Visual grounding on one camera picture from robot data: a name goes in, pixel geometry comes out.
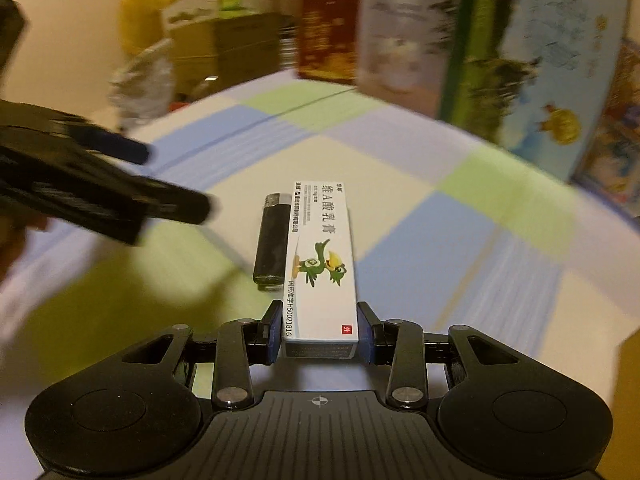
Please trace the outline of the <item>person's left hand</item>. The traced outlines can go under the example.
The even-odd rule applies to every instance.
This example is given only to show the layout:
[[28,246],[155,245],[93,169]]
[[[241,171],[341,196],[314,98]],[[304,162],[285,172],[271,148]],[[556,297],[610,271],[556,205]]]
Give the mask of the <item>person's left hand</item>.
[[47,231],[49,218],[39,212],[30,212],[25,219],[16,214],[2,212],[0,243],[0,280],[4,282],[12,266],[21,257],[27,245],[29,231]]

